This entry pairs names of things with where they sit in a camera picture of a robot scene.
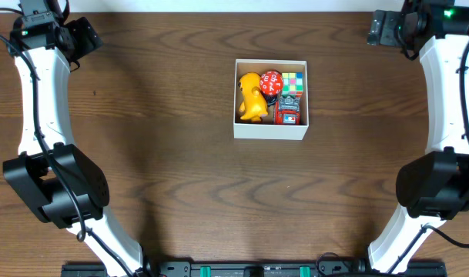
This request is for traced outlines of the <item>red toy robot car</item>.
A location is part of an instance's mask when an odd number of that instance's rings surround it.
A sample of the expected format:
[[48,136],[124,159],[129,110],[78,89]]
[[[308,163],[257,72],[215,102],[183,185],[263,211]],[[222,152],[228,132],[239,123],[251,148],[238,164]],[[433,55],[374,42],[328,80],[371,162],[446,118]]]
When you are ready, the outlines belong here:
[[299,125],[300,99],[280,96],[275,104],[273,123],[275,125]]

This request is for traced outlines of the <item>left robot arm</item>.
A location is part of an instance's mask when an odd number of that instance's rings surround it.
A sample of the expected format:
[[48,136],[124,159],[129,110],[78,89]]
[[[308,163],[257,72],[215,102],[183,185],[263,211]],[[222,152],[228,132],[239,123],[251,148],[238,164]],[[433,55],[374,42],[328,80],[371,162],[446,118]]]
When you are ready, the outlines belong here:
[[84,242],[109,276],[151,276],[142,246],[109,207],[103,171],[75,144],[69,118],[72,64],[102,46],[85,17],[64,25],[26,17],[7,46],[22,85],[23,130],[18,155],[3,162],[7,183],[43,223]]

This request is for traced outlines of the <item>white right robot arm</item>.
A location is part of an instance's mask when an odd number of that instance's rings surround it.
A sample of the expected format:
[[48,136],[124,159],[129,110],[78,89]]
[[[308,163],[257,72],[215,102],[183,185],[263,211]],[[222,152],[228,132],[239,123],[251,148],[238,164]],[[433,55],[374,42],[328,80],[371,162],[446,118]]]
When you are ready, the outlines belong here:
[[377,10],[367,41],[419,61],[427,85],[428,139],[422,157],[396,180],[397,207],[367,249],[366,273],[435,276],[413,261],[430,234],[469,210],[469,7],[452,1],[406,1]]

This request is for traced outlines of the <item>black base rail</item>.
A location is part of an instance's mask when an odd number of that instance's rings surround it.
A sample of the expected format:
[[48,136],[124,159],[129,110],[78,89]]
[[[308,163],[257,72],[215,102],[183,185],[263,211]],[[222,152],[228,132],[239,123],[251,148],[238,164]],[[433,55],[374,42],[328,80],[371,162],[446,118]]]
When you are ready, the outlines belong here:
[[[113,276],[101,264],[63,265],[62,277]],[[164,262],[140,269],[133,276],[161,277],[310,277],[310,276],[406,276],[447,277],[443,262],[409,262],[405,272],[391,275],[370,269],[364,259],[321,259],[308,263],[190,263]]]

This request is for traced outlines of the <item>red ball with white letters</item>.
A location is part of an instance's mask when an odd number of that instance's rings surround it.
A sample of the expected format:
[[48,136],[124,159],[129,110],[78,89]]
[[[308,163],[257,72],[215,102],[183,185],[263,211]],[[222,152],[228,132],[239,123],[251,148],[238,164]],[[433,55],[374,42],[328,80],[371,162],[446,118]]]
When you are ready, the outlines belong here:
[[283,76],[280,72],[270,70],[260,77],[260,89],[264,95],[275,96],[282,92],[284,87]]

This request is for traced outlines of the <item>orange dinosaur toy figure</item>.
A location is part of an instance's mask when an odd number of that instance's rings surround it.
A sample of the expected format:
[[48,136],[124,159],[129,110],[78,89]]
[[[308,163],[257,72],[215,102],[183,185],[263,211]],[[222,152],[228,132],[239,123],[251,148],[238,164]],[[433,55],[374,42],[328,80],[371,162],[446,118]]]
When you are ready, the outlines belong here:
[[240,119],[253,123],[262,122],[262,118],[268,115],[268,104],[260,88],[261,77],[258,73],[249,72],[243,75],[238,86],[243,100],[238,108]]

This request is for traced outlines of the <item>white cardboard box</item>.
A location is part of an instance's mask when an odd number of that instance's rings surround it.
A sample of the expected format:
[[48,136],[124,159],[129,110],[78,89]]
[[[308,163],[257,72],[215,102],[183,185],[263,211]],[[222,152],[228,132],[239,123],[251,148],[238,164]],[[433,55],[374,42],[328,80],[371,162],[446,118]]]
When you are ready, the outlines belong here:
[[249,72],[263,73],[269,69],[280,72],[301,72],[303,77],[303,92],[300,103],[302,122],[299,125],[274,125],[273,112],[269,110],[268,119],[261,123],[245,123],[240,119],[238,108],[241,104],[241,91],[234,89],[233,134],[235,139],[280,139],[302,140],[309,127],[309,112],[307,99],[307,62],[288,60],[263,60],[263,59],[237,59],[235,77],[236,81],[242,74]]

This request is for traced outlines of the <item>colourful puzzle cube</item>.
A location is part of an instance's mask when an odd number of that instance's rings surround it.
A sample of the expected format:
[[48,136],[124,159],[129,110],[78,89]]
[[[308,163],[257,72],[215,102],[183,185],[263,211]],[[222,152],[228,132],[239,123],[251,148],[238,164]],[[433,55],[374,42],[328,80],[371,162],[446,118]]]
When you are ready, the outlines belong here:
[[283,72],[283,97],[301,98],[303,95],[303,73]]

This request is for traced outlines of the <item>black round lens cap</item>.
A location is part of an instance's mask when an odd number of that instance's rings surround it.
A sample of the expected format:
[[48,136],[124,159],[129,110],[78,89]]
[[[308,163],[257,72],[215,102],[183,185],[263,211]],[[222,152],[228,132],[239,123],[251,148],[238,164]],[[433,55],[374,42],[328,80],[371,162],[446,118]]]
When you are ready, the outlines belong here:
[[267,106],[273,106],[276,104],[278,95],[265,95],[264,98],[266,99]]

